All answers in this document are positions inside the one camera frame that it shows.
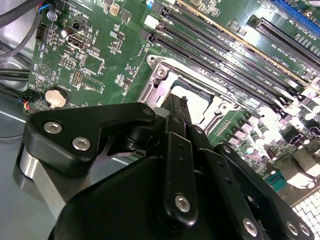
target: bolt head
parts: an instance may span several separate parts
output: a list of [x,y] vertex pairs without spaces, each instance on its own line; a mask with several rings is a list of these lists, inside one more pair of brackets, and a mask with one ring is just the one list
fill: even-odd
[[49,134],[58,134],[62,131],[62,126],[55,121],[48,121],[43,125],[44,130]]
[[157,71],[156,71],[156,75],[159,77],[159,78],[164,78],[166,76],[166,71],[163,69],[163,68],[159,68]]
[[183,195],[177,195],[174,202],[177,208],[183,213],[187,213],[191,209],[189,200]]
[[242,224],[248,234],[250,234],[252,237],[258,236],[258,229],[249,218],[245,217],[242,219]]
[[225,150],[228,154],[231,153],[231,150],[227,146],[223,146],[223,150]]
[[89,150],[91,144],[90,141],[85,137],[76,137],[72,141],[73,147],[78,151],[87,151]]

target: black connector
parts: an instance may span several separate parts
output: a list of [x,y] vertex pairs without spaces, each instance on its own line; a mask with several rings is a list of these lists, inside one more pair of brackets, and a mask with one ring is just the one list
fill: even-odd
[[29,103],[34,103],[38,101],[42,97],[41,92],[37,92],[32,89],[27,89],[26,91],[21,93],[20,99],[27,101]]

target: ram slot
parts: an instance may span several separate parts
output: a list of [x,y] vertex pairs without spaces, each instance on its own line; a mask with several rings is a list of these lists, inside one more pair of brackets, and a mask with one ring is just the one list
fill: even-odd
[[[179,9],[183,10],[183,11],[186,11],[186,13],[188,14],[189,12],[191,13],[191,11],[189,11],[188,9],[186,9],[185,7],[183,6],[179,6]],[[196,20],[198,21],[202,21],[203,23],[205,23],[201,18],[199,17],[196,17],[196,15],[192,14],[193,18],[196,18]],[[231,51],[235,51],[231,46],[227,45],[226,43],[224,43],[223,41],[221,41],[220,39],[218,38],[215,38],[213,37],[213,35],[211,35],[210,33],[204,31],[203,29],[201,29],[199,26],[197,26],[196,24],[194,24],[193,22],[191,22],[190,20],[186,19],[185,17],[183,17],[182,15],[180,15],[179,13],[177,12],[170,12],[166,18],[173,22],[174,24],[180,24],[181,26],[184,26],[186,29],[189,29],[190,31],[193,31],[194,33],[197,33],[198,36],[202,36],[202,39],[205,39],[207,41],[210,42],[210,44],[215,47],[217,50],[223,52],[223,51],[227,51],[227,52],[230,52],[232,54]],[[216,35],[221,35],[222,32],[220,32],[218,29],[212,27],[212,26],[208,26],[209,28],[209,31],[213,32],[214,34]],[[248,55],[251,55],[253,57],[256,57],[257,55],[250,51],[249,49],[245,48],[245,47],[241,47],[241,46],[238,46],[238,48],[240,48],[241,51],[243,52],[246,52]],[[266,66],[270,69],[272,69],[273,71],[275,72],[280,72],[275,66],[273,66],[271,63],[265,61],[264,62],[266,64]],[[285,75],[286,78],[290,78],[292,81],[296,82],[296,80],[294,78],[291,78],[289,76],[287,76],[285,73],[283,73],[281,71],[281,75]],[[287,89],[292,89],[292,92],[297,92],[294,87],[292,87],[291,85],[289,85],[287,82],[283,81],[282,79],[280,78],[277,78],[277,76],[273,75],[272,76],[272,79],[273,81],[271,81],[271,83],[273,83],[274,85],[278,86],[279,85],[282,85],[284,88],[287,88]]]
[[[213,26],[211,26],[208,22],[206,22],[204,19],[202,19],[200,16],[194,14],[192,11],[190,11],[188,8],[186,8],[185,6],[183,5],[179,5],[179,4],[175,4],[174,5],[177,9],[179,9],[180,11],[182,11],[183,13],[185,13],[186,15],[188,15],[189,17],[195,19],[196,21],[202,23],[202,24],[205,24],[206,27],[207,27],[207,30],[211,33],[214,33],[216,35],[220,35],[222,38],[225,38],[227,39],[228,41],[230,42],[235,42],[236,39],[233,38],[232,36],[228,35],[227,33],[221,31],[220,29],[218,28],[215,28]],[[174,16],[175,18],[178,18],[178,17],[181,17],[182,19],[185,19],[183,16],[181,16],[180,13],[177,13],[175,11],[170,11],[166,16]],[[251,51],[250,49],[246,48],[246,47],[241,47],[241,46],[238,46],[239,49],[241,49],[241,51],[244,51],[246,52],[247,54],[249,55],[252,55],[254,57],[257,57],[259,58],[260,60],[264,60],[264,58],[260,55],[258,55],[257,53]],[[277,66],[273,65],[272,63],[270,63],[269,61],[264,61],[264,63],[266,64],[267,67],[269,67],[270,69],[272,69],[273,71],[275,72],[280,72],[282,76],[285,76],[286,78],[290,79],[291,81],[293,81],[295,84],[297,84],[298,86],[300,86],[301,88],[304,88],[303,84],[301,84],[297,79],[295,79],[294,77],[292,76],[289,76],[287,74],[287,72],[283,72],[282,70],[280,70]]]
[[272,108],[275,106],[274,102],[265,96],[258,94],[253,89],[251,89],[249,86],[245,85],[245,83],[238,82],[234,78],[225,75],[224,72],[221,72],[218,68],[212,66],[211,64],[203,61],[201,58],[193,55],[183,47],[177,45],[176,43],[172,42],[171,40],[168,40],[158,34],[150,34],[145,30],[142,30],[140,33],[140,37],[152,42],[153,44],[158,44],[159,46],[162,46],[163,48],[166,48],[167,50],[171,51],[174,54],[177,54],[178,56],[182,56],[185,59],[192,62],[194,67],[198,67],[200,69],[200,72],[207,71],[211,74],[211,79],[216,81],[219,85],[221,85],[221,82],[215,80],[214,78],[221,79],[226,84],[222,84],[224,87],[227,87],[230,89],[236,89],[238,92],[245,93],[246,95],[251,96],[253,99],[255,99],[258,102],[263,103],[264,105]]
[[229,55],[237,59],[239,62],[241,62],[242,65],[244,65],[246,68],[253,70],[255,69],[256,72],[259,72],[260,74],[263,74],[263,78],[275,85],[278,89],[282,89],[284,91],[289,90],[292,92],[292,94],[296,94],[298,91],[290,86],[287,82],[283,81],[280,78],[277,78],[272,73],[268,72],[267,70],[260,67],[257,63],[254,61],[246,58],[243,55],[240,55],[238,52],[234,51],[234,49],[225,44],[224,42],[220,41],[219,39],[213,38],[210,34],[203,31],[200,27],[198,27],[196,24],[187,21],[187,25],[184,25],[180,23],[179,21],[173,19],[172,17],[167,17],[167,19],[173,23],[174,26],[180,26],[184,28],[186,31],[191,32],[193,35],[195,35],[199,40],[202,41],[202,44],[204,44],[209,49],[216,49],[218,52]]
[[215,62],[215,64],[220,64],[224,68],[228,69],[233,75],[237,76],[237,79],[244,82],[248,81],[254,88],[260,91],[261,94],[266,94],[271,99],[279,100],[280,98],[285,99],[286,103],[289,102],[288,99],[286,99],[285,96],[280,96],[279,93],[271,88],[269,85],[265,85],[261,81],[256,81],[253,79],[253,77],[240,69],[238,66],[234,65],[233,63],[226,62],[225,59],[223,59],[220,55],[212,52],[211,50],[208,50],[207,48],[200,45],[197,41],[193,40],[192,38],[188,37],[181,31],[177,31],[170,25],[166,23],[162,23],[162,29],[161,31],[165,33],[167,36],[172,35],[172,38],[179,39],[182,41],[186,46],[189,48],[194,48],[196,51],[199,51],[206,59],[210,60],[210,62]]

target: screw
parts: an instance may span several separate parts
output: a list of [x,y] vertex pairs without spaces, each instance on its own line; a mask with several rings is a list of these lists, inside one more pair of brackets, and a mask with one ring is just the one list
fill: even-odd
[[62,131],[62,126],[55,121],[48,121],[43,125],[44,130],[50,134],[58,134]]
[[155,61],[156,61],[156,59],[155,59],[153,56],[150,57],[149,62],[150,62],[151,64],[155,63]]
[[258,236],[258,229],[250,219],[245,217],[242,219],[242,224],[248,234],[250,234],[252,237]]
[[310,232],[305,225],[303,225],[302,223],[299,223],[299,227],[305,235],[310,236]]
[[176,116],[173,116],[173,120],[175,120],[178,124],[181,122],[180,119]]
[[91,146],[89,140],[85,137],[76,137],[73,139],[72,145],[76,150],[79,151],[87,151]]
[[223,146],[223,150],[225,150],[228,154],[231,153],[230,148],[227,146]]
[[163,68],[159,68],[157,71],[156,71],[156,74],[159,78],[164,78],[166,76],[166,71],[163,69]]
[[177,206],[177,208],[184,213],[187,213],[190,211],[190,202],[189,200],[183,196],[183,195],[177,195],[174,199],[175,205]]
[[198,126],[195,127],[195,130],[199,133],[199,134],[202,134],[202,129]]
[[286,221],[285,225],[293,235],[298,236],[298,230],[296,229],[296,227],[291,222]]
[[143,112],[149,116],[152,116],[154,114],[153,111],[151,111],[151,109],[146,107],[143,109]]

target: colored wires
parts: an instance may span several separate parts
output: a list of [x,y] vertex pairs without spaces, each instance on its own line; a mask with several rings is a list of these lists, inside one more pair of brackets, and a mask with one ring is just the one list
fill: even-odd
[[46,8],[49,7],[49,6],[50,6],[49,4],[45,4],[45,5],[43,5],[43,6],[38,6],[38,13],[41,14],[41,11],[42,11],[43,9],[46,9]]

